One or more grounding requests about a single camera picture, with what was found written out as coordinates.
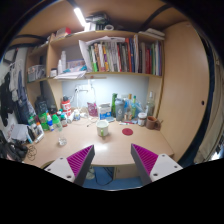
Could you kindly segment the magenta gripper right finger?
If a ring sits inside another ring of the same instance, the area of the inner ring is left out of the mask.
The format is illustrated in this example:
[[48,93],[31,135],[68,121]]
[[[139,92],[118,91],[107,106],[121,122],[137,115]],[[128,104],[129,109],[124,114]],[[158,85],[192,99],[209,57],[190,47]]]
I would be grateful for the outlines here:
[[147,185],[182,169],[167,154],[157,155],[136,144],[131,145],[131,155],[143,185]]

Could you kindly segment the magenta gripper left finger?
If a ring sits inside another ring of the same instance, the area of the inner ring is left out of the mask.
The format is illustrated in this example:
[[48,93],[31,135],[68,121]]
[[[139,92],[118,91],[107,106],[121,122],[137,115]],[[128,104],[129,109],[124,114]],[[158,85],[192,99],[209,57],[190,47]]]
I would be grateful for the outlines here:
[[59,157],[45,171],[82,186],[94,156],[94,146],[90,145],[67,158]]

